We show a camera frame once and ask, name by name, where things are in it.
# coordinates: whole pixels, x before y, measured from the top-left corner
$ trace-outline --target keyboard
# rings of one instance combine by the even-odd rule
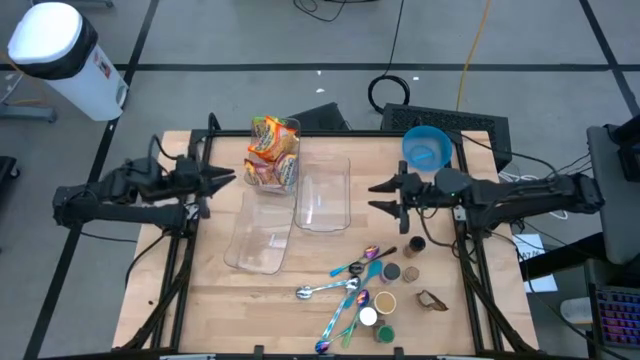
[[[640,349],[640,290],[596,287],[591,301],[603,345]]]

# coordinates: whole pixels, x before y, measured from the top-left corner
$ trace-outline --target wooden tabletop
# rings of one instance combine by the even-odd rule
[[[189,134],[186,131],[167,132],[163,147],[169,154],[185,153]],[[489,145],[485,132],[465,134]],[[242,180],[242,164],[249,139],[214,139],[212,164],[235,169],[239,179],[209,199],[211,218],[200,221],[180,351],[251,353],[254,345],[264,345],[266,353],[313,353],[314,344],[335,312],[344,289],[325,290],[315,293],[310,300],[301,301],[295,297],[296,288],[319,286],[348,277],[342,274],[330,278],[328,272],[353,261],[369,245],[378,245],[382,250],[391,246],[402,249],[412,236],[424,236],[415,213],[411,213],[409,233],[400,235],[398,223],[391,216],[367,204],[370,200],[393,200],[397,196],[369,193],[367,188],[390,179],[396,173],[398,160],[402,159],[401,141],[398,137],[303,137],[301,161],[313,154],[335,154],[350,159],[351,224],[344,231],[330,234],[310,233],[292,225],[281,270],[275,275],[261,275],[231,268],[224,262],[243,193],[253,191]],[[465,140],[464,147],[469,172],[478,179],[497,181],[491,152],[468,140]],[[166,168],[173,166],[162,156],[160,162]],[[433,174],[421,176],[423,181],[433,178]],[[435,239],[453,242],[450,211],[439,211],[427,221],[427,226]],[[511,237],[506,225],[500,226],[497,232]],[[136,253],[158,236],[157,228],[143,226]],[[157,304],[168,244],[168,240],[159,244],[140,260],[131,273],[114,346],[128,341]],[[496,304],[522,338],[537,347],[513,245],[498,237],[486,239],[484,244]],[[411,284],[399,279],[383,285],[376,277],[367,286],[372,295],[386,290],[396,296],[397,309],[386,316],[387,324],[392,325],[396,332],[395,341],[392,344],[376,343],[372,330],[360,326],[355,330],[348,349],[343,349],[340,341],[336,341],[330,352],[391,354],[393,347],[402,346],[409,355],[473,354],[460,265],[451,250],[427,243],[426,250],[413,259],[405,258],[402,251],[398,251],[384,260],[395,262],[403,269],[414,266],[420,270],[419,279]],[[419,308],[415,294],[423,289],[438,296],[449,311]],[[479,300],[478,308],[484,344],[490,349],[486,313]],[[167,312],[163,344],[169,342],[173,311],[171,307]],[[355,306],[344,311],[332,334],[344,329],[354,313]]]

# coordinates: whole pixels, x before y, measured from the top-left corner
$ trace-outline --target purple spoon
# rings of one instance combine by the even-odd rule
[[[363,260],[363,259],[367,259],[367,260],[373,259],[374,257],[376,257],[376,255],[378,255],[379,251],[380,251],[380,248],[378,246],[371,245],[368,248],[364,249],[364,254],[362,254],[362,256],[358,260],[356,260],[354,262],[360,262],[360,260]],[[349,268],[349,265],[351,265],[351,264],[353,264],[353,263],[348,263],[347,265],[343,265],[343,266],[340,266],[337,269],[331,270],[331,272],[329,273],[329,276],[334,277],[334,276],[340,274],[345,269]]]

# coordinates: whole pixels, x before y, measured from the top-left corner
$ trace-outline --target orange snack package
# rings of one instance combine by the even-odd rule
[[[280,124],[271,116],[265,117],[264,133],[257,143],[249,146],[249,151],[269,162],[275,161],[280,154],[289,153],[298,143],[296,131]]]

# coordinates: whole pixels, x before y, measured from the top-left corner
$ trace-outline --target colorful spoon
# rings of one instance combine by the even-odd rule
[[[367,291],[366,289],[361,290],[358,293],[358,296],[356,296],[356,303],[358,304],[358,310],[356,311],[355,315],[353,315],[353,320],[351,320],[351,325],[348,328],[349,332],[344,337],[344,339],[342,339],[342,347],[345,349],[348,348],[349,344],[351,343],[351,334],[353,334],[353,329],[356,327],[356,320],[358,319],[358,313],[360,312],[360,309],[367,306],[367,304],[369,303],[369,291]]]
[[[360,288],[364,289],[367,283],[369,282],[369,280],[371,280],[373,277],[380,275],[381,272],[382,272],[382,261],[376,260],[372,262],[371,265],[369,265],[369,272],[367,272],[367,277],[364,278],[362,283],[360,283]],[[344,308],[345,309],[350,308],[354,300],[356,300],[356,294],[351,295],[347,299],[347,302],[344,303]]]
[[[383,256],[391,255],[391,254],[395,253],[396,251],[398,251],[398,248],[393,246],[389,250],[387,250],[387,251],[383,252],[382,254],[374,257],[373,259],[370,259],[366,263],[361,263],[360,261],[356,261],[353,264],[349,265],[349,272],[351,273],[351,275],[360,275],[364,271],[364,268],[365,268],[365,266],[367,266],[367,264],[369,264],[372,261],[378,260]]]
[[[323,285],[323,286],[319,286],[317,288],[312,289],[311,286],[301,286],[296,290],[296,297],[300,300],[307,300],[311,298],[311,294],[313,294],[314,291],[318,291],[318,290],[325,290],[325,289],[331,289],[334,287],[338,287],[338,286],[345,286],[347,285],[347,281],[349,280],[342,280],[342,281],[338,281],[335,282],[333,284],[328,284],[328,285]]]
[[[371,245],[368,248],[364,249],[364,254],[362,254],[362,256],[356,260],[356,262],[362,260],[362,259],[373,259],[374,257],[376,257],[376,255],[378,255],[378,252],[380,251],[380,248],[375,246],[375,245]],[[341,272],[343,272],[345,269],[349,268],[349,265],[351,265],[353,263],[349,263],[347,265],[343,265],[340,266],[337,269],[333,269],[331,270],[331,272],[329,273],[329,276],[334,277],[338,274],[340,274]]]
[[[342,332],[340,334],[336,335],[331,340],[318,340],[318,342],[316,343],[316,352],[318,354],[324,354],[325,352],[327,352],[327,350],[329,350],[329,345],[334,340],[337,340],[337,339],[345,336],[348,332],[349,332],[349,328],[346,328],[346,329],[342,330]]]
[[[327,325],[327,328],[324,330],[324,333],[322,333],[322,340],[329,339],[329,335],[331,335],[331,330],[333,330],[333,327],[336,325],[336,321],[338,321],[338,318],[340,317],[340,313],[344,308],[344,303],[347,301],[347,299],[349,298],[349,296],[351,296],[352,293],[358,291],[358,289],[360,288],[360,278],[357,276],[353,276],[351,279],[349,279],[349,281],[347,281],[346,288],[347,288],[347,293],[344,294],[342,301],[340,301],[340,305],[338,305],[338,309],[333,314],[331,321],[329,321],[329,325]]]

